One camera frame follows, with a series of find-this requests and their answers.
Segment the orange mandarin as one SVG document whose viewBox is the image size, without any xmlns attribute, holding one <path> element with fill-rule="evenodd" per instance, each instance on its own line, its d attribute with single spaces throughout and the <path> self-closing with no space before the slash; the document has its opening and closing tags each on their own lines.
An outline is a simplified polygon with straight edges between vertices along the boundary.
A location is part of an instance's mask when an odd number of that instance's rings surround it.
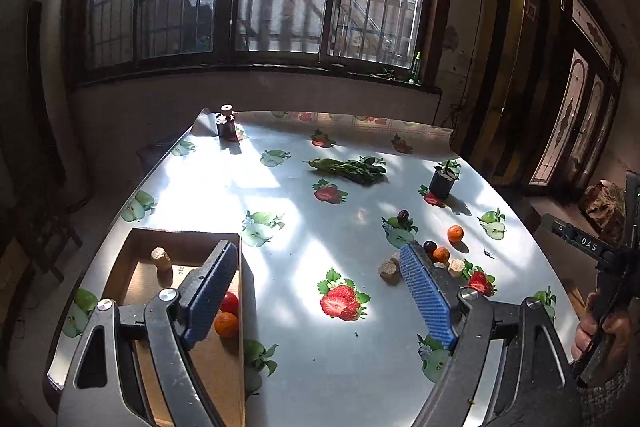
<svg viewBox="0 0 640 427">
<path fill-rule="evenodd" d="M 236 338 L 239 335 L 240 322 L 231 312 L 219 312 L 214 320 L 214 329 L 220 338 Z"/>
<path fill-rule="evenodd" d="M 451 244 L 461 243 L 464 237 L 464 230 L 460 225 L 451 225 L 447 230 L 447 239 Z"/>
<path fill-rule="evenodd" d="M 449 261 L 450 258 L 450 252 L 448 251 L 447 248 L 445 247 L 437 247 L 433 252 L 432 252 L 432 259 L 435 262 L 440 262 L 443 265 L 446 265 Z"/>
</svg>

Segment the dark plum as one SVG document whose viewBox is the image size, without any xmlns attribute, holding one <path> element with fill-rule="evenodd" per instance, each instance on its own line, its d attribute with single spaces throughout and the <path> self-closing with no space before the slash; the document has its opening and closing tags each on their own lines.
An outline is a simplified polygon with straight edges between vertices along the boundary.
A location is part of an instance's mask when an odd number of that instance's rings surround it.
<svg viewBox="0 0 640 427">
<path fill-rule="evenodd" d="M 410 217 L 410 215 L 409 215 L 409 211 L 408 210 L 405 210 L 405 209 L 404 210 L 400 210 L 397 213 L 397 220 L 399 222 L 407 222 L 409 220 L 409 217 Z"/>
<path fill-rule="evenodd" d="M 423 249 L 428 255 L 434 254 L 436 251 L 437 244 L 433 241 L 426 241 L 423 243 Z"/>
</svg>

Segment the beige sugarcane chunk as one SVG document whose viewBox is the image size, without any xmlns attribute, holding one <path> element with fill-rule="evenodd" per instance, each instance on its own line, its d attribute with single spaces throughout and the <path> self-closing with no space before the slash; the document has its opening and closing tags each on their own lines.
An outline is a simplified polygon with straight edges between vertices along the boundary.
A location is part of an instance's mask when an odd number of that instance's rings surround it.
<svg viewBox="0 0 640 427">
<path fill-rule="evenodd" d="M 395 286 L 401 280 L 398 262 L 394 258 L 386 259 L 378 267 L 378 275 L 388 285 Z"/>
</svg>

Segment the pale sugarcane chunk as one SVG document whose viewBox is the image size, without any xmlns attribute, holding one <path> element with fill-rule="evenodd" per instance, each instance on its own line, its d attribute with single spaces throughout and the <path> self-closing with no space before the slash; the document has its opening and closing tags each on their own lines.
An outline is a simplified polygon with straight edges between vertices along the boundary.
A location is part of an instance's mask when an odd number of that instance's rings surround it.
<svg viewBox="0 0 640 427">
<path fill-rule="evenodd" d="M 451 258 L 448 261 L 448 273 L 452 277 L 455 277 L 456 279 L 458 279 L 459 277 L 462 277 L 464 269 L 465 269 L 465 261 L 463 259 Z"/>
</svg>

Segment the red cherry tomato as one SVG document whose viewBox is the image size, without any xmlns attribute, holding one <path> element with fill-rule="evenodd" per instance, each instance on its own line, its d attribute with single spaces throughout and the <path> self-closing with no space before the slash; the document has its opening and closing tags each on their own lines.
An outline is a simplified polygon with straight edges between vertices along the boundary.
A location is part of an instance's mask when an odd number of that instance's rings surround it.
<svg viewBox="0 0 640 427">
<path fill-rule="evenodd" d="M 240 311 L 240 300 L 238 296 L 233 294 L 232 291 L 227 291 L 224 294 L 224 298 L 222 298 L 219 311 L 221 313 L 231 313 L 235 317 L 238 317 Z"/>
</svg>

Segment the orange mandarin beside tomato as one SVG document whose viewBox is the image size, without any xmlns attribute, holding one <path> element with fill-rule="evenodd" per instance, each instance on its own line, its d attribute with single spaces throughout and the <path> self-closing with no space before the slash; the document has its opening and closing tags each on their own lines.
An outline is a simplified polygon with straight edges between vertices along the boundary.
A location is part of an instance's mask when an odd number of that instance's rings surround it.
<svg viewBox="0 0 640 427">
<path fill-rule="evenodd" d="M 236 338 L 239 335 L 240 322 L 231 312 L 219 312 L 214 320 L 214 329 L 220 338 Z"/>
</svg>

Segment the dark plum on apple print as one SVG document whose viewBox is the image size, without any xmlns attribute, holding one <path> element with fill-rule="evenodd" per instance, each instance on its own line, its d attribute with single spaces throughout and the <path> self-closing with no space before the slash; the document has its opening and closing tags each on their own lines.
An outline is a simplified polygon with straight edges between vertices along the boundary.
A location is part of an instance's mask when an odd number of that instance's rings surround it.
<svg viewBox="0 0 640 427">
<path fill-rule="evenodd" d="M 410 217 L 410 215 L 409 215 L 409 211 L 408 210 L 405 210 L 405 209 L 404 210 L 400 210 L 397 213 L 397 220 L 399 222 L 407 222 L 409 220 L 409 217 Z"/>
</svg>

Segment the fruit print tablecloth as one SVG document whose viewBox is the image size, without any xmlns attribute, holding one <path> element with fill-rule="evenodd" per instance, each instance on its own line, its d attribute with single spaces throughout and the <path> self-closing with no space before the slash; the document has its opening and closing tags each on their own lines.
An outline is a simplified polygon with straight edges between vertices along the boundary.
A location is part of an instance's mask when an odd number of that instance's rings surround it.
<svg viewBox="0 0 640 427">
<path fill-rule="evenodd" d="M 201 114 L 153 161 L 116 216 L 65 317 L 46 381 L 63 390 L 70 361 L 134 229 L 239 235 L 243 334 L 274 352 L 245 397 L 247 426 L 409 426 L 433 390 L 422 363 L 427 326 L 404 283 L 378 266 L 409 239 L 447 246 L 486 272 L 502 303 L 549 291 L 553 324 L 570 343 L 577 315 L 544 252 L 469 165 L 442 207 L 424 199 L 448 133 L 426 124 L 311 113 L 242 113 L 238 143 Z M 383 181 L 363 186 L 307 161 L 373 156 Z M 409 211 L 399 222 L 397 213 Z M 450 245 L 447 230 L 464 237 Z M 484 248 L 494 254 L 491 259 Z"/>
</svg>

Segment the small black plant pot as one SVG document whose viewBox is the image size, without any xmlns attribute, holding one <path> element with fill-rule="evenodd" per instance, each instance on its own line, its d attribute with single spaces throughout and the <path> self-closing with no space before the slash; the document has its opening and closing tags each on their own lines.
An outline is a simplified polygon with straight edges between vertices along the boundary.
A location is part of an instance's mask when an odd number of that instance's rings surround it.
<svg viewBox="0 0 640 427">
<path fill-rule="evenodd" d="M 454 184 L 459 180 L 460 165 L 454 159 L 439 162 L 428 186 L 430 192 L 440 200 L 446 199 Z"/>
</svg>

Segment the green leafy vegetables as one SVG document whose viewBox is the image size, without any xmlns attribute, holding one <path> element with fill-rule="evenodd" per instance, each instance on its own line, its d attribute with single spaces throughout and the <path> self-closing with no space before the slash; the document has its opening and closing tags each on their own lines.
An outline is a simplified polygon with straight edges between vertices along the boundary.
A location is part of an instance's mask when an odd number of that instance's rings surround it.
<svg viewBox="0 0 640 427">
<path fill-rule="evenodd" d="M 361 156 L 357 160 L 337 160 L 316 158 L 307 161 L 307 165 L 329 176 L 339 176 L 354 183 L 370 186 L 386 177 L 385 161 L 373 156 Z"/>
</svg>

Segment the small dark glass bottle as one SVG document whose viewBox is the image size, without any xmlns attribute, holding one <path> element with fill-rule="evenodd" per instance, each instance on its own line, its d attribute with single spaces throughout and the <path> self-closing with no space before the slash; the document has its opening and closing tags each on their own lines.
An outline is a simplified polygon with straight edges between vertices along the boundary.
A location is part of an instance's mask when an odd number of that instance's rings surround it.
<svg viewBox="0 0 640 427">
<path fill-rule="evenodd" d="M 218 135 L 221 140 L 230 143 L 238 143 L 239 138 L 235 129 L 235 119 L 233 115 L 233 106 L 224 104 L 216 117 L 216 125 Z"/>
</svg>

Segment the wooden stool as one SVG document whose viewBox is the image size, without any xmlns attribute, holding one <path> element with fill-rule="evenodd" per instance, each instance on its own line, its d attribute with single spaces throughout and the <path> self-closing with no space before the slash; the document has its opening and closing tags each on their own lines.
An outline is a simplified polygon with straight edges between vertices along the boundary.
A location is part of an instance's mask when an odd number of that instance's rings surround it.
<svg viewBox="0 0 640 427">
<path fill-rule="evenodd" d="M 27 257 L 43 272 L 50 272 L 62 283 L 63 273 L 56 266 L 68 243 L 82 247 L 82 240 L 70 223 L 67 212 L 54 200 L 23 199 L 10 212 L 17 242 Z"/>
</svg>

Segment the wooden door with glass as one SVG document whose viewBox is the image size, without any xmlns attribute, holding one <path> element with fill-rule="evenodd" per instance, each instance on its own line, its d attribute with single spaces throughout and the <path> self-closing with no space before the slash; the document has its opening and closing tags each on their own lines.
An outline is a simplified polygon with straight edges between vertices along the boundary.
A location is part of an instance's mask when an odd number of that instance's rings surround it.
<svg viewBox="0 0 640 427">
<path fill-rule="evenodd" d="M 528 186 L 572 198 L 585 190 L 604 150 L 626 60 L 592 0 L 561 0 L 556 56 L 552 126 Z"/>
</svg>

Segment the green bottle on sill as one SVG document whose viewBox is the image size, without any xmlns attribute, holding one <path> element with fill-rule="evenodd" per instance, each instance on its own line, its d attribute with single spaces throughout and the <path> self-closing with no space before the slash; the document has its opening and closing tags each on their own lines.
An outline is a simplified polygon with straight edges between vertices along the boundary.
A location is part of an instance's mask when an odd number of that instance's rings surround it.
<svg viewBox="0 0 640 427">
<path fill-rule="evenodd" d="M 410 82 L 412 84 L 420 84 L 420 74 L 421 74 L 421 63 L 422 63 L 422 54 L 418 52 L 412 61 L 411 66 L 411 74 L 410 74 Z"/>
</svg>

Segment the white standing air conditioner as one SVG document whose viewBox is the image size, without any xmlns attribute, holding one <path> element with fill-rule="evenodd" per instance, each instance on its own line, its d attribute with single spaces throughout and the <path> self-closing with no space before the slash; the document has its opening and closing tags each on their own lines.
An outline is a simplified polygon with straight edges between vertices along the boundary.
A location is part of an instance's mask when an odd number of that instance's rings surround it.
<svg viewBox="0 0 640 427">
<path fill-rule="evenodd" d="M 62 7 L 63 0 L 30 0 L 26 23 L 27 70 L 62 202 L 78 208 L 89 196 L 89 181 L 70 117 L 63 74 Z"/>
</svg>

